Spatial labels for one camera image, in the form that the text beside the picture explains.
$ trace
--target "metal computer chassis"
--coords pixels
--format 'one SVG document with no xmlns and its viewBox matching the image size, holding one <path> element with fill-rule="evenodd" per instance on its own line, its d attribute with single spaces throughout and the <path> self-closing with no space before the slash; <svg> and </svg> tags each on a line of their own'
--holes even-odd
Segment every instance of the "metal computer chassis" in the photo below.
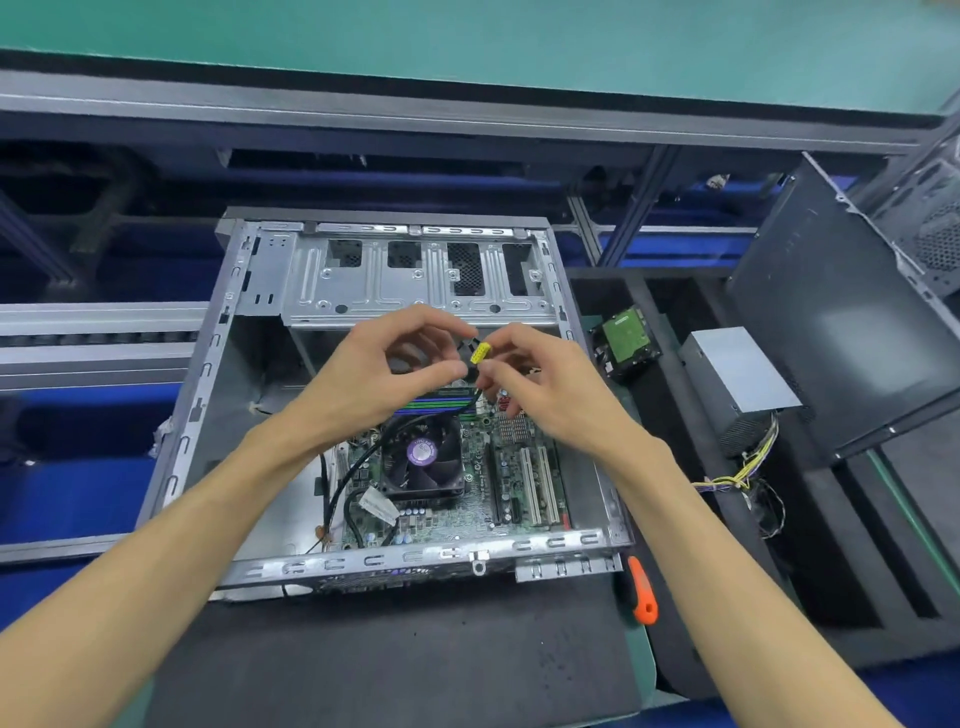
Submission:
<svg viewBox="0 0 960 728">
<path fill-rule="evenodd" d="M 227 249 L 223 269 L 140 522 L 236 447 L 256 424 L 251 401 L 273 397 L 282 404 L 298 391 L 293 385 L 262 391 L 266 377 L 252 360 L 266 359 L 260 366 L 269 370 L 275 349 L 242 351 L 242 329 L 273 327 L 308 369 L 320 366 L 309 350 L 311 331 L 348 329 L 412 303 L 450 311 L 481 329 L 519 321 L 586 345 L 552 230 L 542 218 L 231 208 L 217 232 Z M 420 256 L 412 260 L 417 248 Z M 404 254 L 398 264 L 406 267 L 388 259 Z M 335 255 L 338 265 L 332 266 Z M 299 553 L 256 558 L 245 558 L 250 550 L 241 548 L 221 587 L 300 583 L 348 590 L 507 570 L 517 581 L 620 570 L 617 550 L 631 535 L 612 482 L 588 457 L 563 446 L 560 466 L 573 530 L 305 555 L 300 540 L 284 544 Z M 301 476 L 312 482 L 313 474 Z M 290 518 L 296 512 L 290 509 Z M 312 539 L 306 524 L 301 531 Z"/>
</svg>

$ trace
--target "motherboard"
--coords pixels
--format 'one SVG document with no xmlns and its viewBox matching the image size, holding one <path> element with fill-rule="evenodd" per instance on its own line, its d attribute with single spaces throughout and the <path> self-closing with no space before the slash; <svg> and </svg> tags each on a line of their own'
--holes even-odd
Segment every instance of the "motherboard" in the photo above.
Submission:
<svg viewBox="0 0 960 728">
<path fill-rule="evenodd" d="M 468 406 L 470 391 L 444 388 L 397 413 L 397 418 L 433 416 L 385 443 L 357 470 L 344 500 L 346 520 L 354 527 L 343 528 L 328 550 L 572 527 L 555 442 L 522 412 L 508 417 L 506 397 Z M 337 470 L 345 472 L 383 432 L 389 432 L 386 425 L 341 444 Z M 370 488 L 396 506 L 396 524 L 363 507 L 359 496 Z"/>
</svg>

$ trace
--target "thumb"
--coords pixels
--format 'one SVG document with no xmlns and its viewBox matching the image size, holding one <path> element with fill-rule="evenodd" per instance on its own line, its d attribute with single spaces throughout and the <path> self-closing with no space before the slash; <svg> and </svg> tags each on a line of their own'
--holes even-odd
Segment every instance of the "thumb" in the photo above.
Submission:
<svg viewBox="0 0 960 728">
<path fill-rule="evenodd" d="M 486 359 L 477 365 L 482 374 L 491 378 L 501 389 L 507 390 L 513 400 L 528 412 L 531 405 L 536 408 L 540 396 L 540 386 L 522 375 L 505 361 Z"/>
<path fill-rule="evenodd" d="M 413 400 L 427 392 L 440 389 L 455 379 L 467 376 L 467 365 L 464 362 L 447 359 L 431 364 L 429 367 L 410 372 L 405 375 L 394 375 L 397 381 L 402 382 L 407 399 Z"/>
</svg>

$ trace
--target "orange tool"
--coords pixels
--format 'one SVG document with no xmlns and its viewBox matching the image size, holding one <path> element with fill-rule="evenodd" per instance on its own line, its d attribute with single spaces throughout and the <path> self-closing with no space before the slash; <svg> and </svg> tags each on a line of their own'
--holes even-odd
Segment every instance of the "orange tool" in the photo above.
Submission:
<svg viewBox="0 0 960 728">
<path fill-rule="evenodd" d="M 627 557 L 627 569 L 625 571 L 628 581 L 625 596 L 631 611 L 634 613 L 634 618 L 640 624 L 649 626 L 657 621 L 660 607 L 657 606 L 657 598 L 654 596 L 653 587 L 650 586 L 647 572 L 640 565 L 640 560 L 633 555 Z"/>
</svg>

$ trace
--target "black fan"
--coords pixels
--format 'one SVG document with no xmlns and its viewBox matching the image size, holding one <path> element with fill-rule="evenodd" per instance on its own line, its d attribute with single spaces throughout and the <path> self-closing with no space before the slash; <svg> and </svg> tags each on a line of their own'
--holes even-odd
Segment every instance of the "black fan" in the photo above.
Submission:
<svg viewBox="0 0 960 728">
<path fill-rule="evenodd" d="M 460 423 L 432 417 L 384 447 L 380 490 L 393 500 L 461 496 Z"/>
</svg>

